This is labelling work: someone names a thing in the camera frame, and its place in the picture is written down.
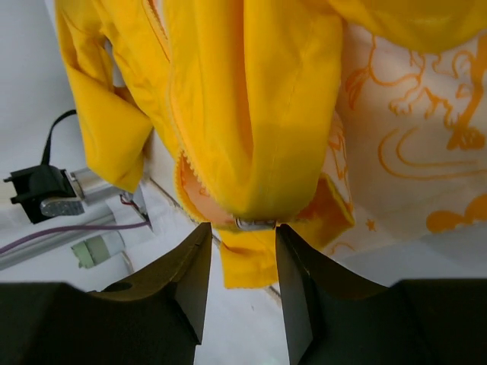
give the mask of purple cable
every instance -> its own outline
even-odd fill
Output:
[[[29,234],[28,236],[19,238],[18,240],[9,243],[7,246],[0,247],[0,255],[3,255],[7,251],[14,249],[26,242],[31,240],[35,240],[36,238],[46,236],[52,233],[59,233],[59,232],[69,232],[70,230],[131,230],[132,228],[139,228],[143,226],[149,225],[148,221],[144,221],[141,223],[136,224],[124,224],[120,226],[101,226],[101,225],[92,225],[92,226],[83,226],[83,225],[75,225],[75,226],[61,226],[55,228],[49,228],[48,230],[40,230],[39,232]]]

